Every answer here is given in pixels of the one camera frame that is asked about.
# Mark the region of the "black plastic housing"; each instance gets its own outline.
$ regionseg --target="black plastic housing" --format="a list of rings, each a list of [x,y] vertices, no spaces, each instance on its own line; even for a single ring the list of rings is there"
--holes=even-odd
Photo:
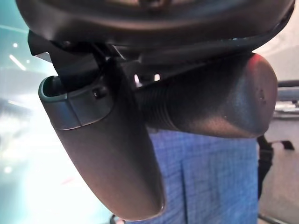
[[[252,51],[288,23],[295,0],[16,0],[30,30],[51,41],[113,45],[145,64],[206,60]]]
[[[140,88],[149,127],[225,138],[254,138],[269,128],[277,78],[257,54],[210,62]]]
[[[78,91],[58,95],[54,78],[39,89],[43,106],[79,173],[116,216],[144,220],[165,207],[153,146],[118,63]]]

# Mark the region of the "blue fabric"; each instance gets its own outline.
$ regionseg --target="blue fabric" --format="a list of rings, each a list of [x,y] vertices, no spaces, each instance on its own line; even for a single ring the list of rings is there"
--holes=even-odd
[[[165,213],[135,224],[256,224],[255,140],[151,134],[167,194]]]

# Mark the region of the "seat belt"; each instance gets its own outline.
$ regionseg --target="seat belt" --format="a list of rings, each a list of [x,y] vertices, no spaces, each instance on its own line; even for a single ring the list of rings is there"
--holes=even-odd
[[[258,199],[260,199],[263,190],[263,181],[268,174],[271,166],[274,150],[272,143],[269,143],[265,136],[257,138],[259,144],[259,161],[258,161]]]

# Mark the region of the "black strap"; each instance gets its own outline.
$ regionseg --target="black strap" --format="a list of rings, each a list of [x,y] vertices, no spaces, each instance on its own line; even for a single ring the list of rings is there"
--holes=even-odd
[[[261,197],[263,190],[263,181],[272,166],[273,159],[273,147],[269,143],[265,136],[257,138],[257,142],[260,146],[260,159],[258,161],[258,199]]]
[[[115,215],[111,216],[109,224],[115,224],[115,220],[114,220],[115,217],[116,217]]]

